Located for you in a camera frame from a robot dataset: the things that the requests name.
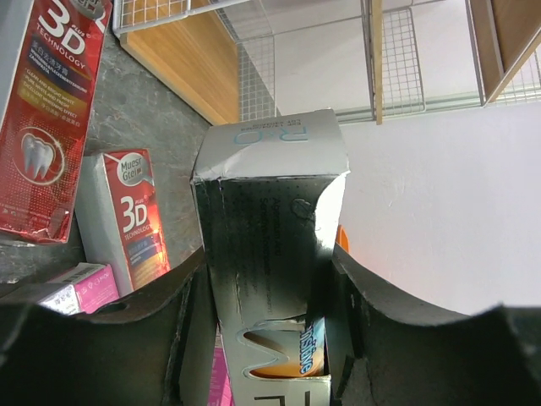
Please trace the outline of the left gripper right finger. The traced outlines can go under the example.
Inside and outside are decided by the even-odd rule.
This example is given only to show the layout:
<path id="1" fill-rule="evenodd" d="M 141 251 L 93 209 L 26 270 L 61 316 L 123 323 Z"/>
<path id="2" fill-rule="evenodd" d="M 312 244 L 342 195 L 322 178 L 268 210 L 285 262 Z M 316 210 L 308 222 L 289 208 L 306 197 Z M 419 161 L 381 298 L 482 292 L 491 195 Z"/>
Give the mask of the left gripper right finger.
<path id="1" fill-rule="evenodd" d="M 335 250 L 326 328 L 334 405 L 537 405 L 540 310 L 464 315 Z"/>

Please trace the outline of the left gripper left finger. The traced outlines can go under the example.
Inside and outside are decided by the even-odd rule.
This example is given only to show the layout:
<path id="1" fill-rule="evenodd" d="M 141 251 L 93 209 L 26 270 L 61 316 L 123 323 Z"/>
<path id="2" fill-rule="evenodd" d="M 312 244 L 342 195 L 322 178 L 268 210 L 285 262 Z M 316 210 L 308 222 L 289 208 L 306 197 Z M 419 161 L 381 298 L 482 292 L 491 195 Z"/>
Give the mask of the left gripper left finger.
<path id="1" fill-rule="evenodd" d="M 1 306 L 4 405 L 204 405 L 216 335 L 204 253 L 92 314 Z"/>

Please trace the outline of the silver R&O toothpaste box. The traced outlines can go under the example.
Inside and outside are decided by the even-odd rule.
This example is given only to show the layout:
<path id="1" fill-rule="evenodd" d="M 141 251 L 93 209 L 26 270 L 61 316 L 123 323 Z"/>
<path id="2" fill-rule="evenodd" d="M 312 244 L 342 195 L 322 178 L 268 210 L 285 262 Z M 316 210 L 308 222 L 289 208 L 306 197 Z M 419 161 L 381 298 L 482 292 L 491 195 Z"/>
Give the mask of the silver R&O toothpaste box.
<path id="1" fill-rule="evenodd" d="M 209 129 L 191 177 L 237 405 L 327 405 L 324 307 L 349 172 L 330 109 Z"/>

